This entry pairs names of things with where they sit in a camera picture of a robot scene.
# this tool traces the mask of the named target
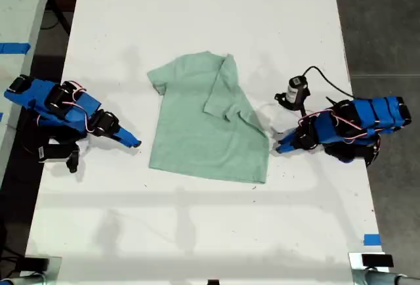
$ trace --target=table surface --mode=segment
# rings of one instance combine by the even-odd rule
[[[20,107],[3,97],[3,92],[30,67],[47,0],[0,0],[0,42],[29,43],[27,55],[0,54],[0,186],[14,140]]]
[[[270,156],[257,186],[148,168],[161,97],[146,72],[207,50],[234,55],[267,129],[297,124],[274,95],[310,65],[350,91],[336,0],[77,0],[63,78],[143,143],[90,137],[77,174],[46,165],[27,254],[63,257],[63,284],[352,284],[348,252],[381,251],[362,242],[378,232],[363,161]],[[343,99],[308,80],[307,108]]]

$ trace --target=concrete floor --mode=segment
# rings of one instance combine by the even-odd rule
[[[411,110],[413,123],[383,137],[381,153],[368,173],[383,248],[394,256],[394,271],[420,277],[420,138],[415,134],[420,127],[420,108],[416,107],[420,101],[420,0],[337,2],[354,94],[400,95]],[[66,16],[72,19],[72,13]],[[55,21],[54,15],[46,12],[43,26]],[[61,74],[67,43],[61,26],[42,30],[31,74],[43,78]],[[9,183],[22,177],[11,170],[8,176],[12,179]],[[26,189],[22,183],[18,185],[21,192],[32,192],[27,200],[34,204],[39,183]],[[10,199],[22,200],[21,196]],[[16,219],[8,227],[9,235],[14,236],[9,245],[24,253],[32,215],[15,211],[12,217]]]

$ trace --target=t-shirt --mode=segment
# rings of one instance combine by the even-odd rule
[[[150,168],[265,183],[269,142],[232,55],[184,55],[148,73],[164,95]]]

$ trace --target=red wire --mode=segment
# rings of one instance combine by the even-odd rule
[[[301,117],[301,118],[299,119],[298,124],[299,124],[300,126],[302,126],[301,122],[302,122],[302,120],[303,120],[303,119],[305,119],[305,118],[309,118],[309,117],[311,117],[311,116],[316,116],[317,114],[321,114],[322,112],[331,112],[331,115],[332,115],[332,116],[333,116],[336,120],[343,121],[343,122],[345,122],[346,124],[349,124],[349,125],[353,126],[355,129],[358,129],[359,131],[362,131],[362,130],[363,130],[363,128],[361,128],[360,126],[358,126],[358,125],[356,125],[356,124],[354,124],[354,123],[352,123],[352,122],[350,122],[350,121],[348,121],[348,120],[346,120],[346,119],[342,118],[341,116],[337,116],[337,115],[335,115],[335,113],[334,113],[333,109],[325,109],[325,110],[321,110],[321,111],[317,111],[317,112],[314,112],[314,113],[307,114],[307,115],[305,115],[305,116],[303,116],[303,117]],[[383,130],[384,130],[384,129],[376,129],[376,130],[375,130],[375,132],[380,132],[380,131],[383,131]],[[347,144],[352,144],[352,143],[354,142],[354,140],[355,140],[355,139],[358,139],[358,138],[360,138],[360,137],[366,136],[367,134],[368,134],[368,133],[362,133],[362,134],[359,134],[359,135],[356,135],[356,136],[353,136],[353,137],[344,137],[344,139],[347,139],[347,140],[351,141],[351,142],[345,142],[345,143],[347,143]]]
[[[83,88],[82,85],[80,85],[78,82],[74,81],[74,80],[68,80],[69,83],[75,83],[76,85],[78,85],[80,88]]]

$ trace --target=folded sleeve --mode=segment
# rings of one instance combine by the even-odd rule
[[[160,95],[164,95],[168,84],[176,79],[177,68],[178,59],[175,59],[172,62],[147,73],[150,82]]]
[[[218,118],[230,121],[238,113],[237,89],[231,87],[222,76],[218,76],[203,111]]]

